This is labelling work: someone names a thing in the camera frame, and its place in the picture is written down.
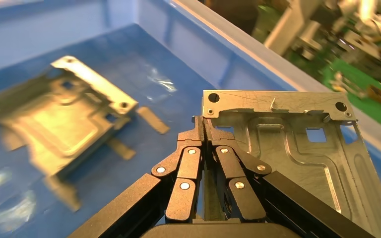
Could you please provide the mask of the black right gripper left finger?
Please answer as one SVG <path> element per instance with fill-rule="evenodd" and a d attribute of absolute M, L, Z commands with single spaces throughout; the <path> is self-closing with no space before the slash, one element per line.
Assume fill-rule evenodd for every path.
<path fill-rule="evenodd" d="M 71 238 L 138 238 L 165 217 L 188 223 L 195 218 L 201 178 L 203 119 L 178 134 L 175 151 L 156 164 L 70 234 Z"/>

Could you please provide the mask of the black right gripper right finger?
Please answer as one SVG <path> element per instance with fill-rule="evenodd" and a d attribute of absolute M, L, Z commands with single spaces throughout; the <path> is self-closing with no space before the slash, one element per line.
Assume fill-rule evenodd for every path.
<path fill-rule="evenodd" d="M 368 238 L 370 233 L 279 171 L 242 151 L 232 133 L 205 120 L 206 153 L 229 218 L 242 238 Z"/>

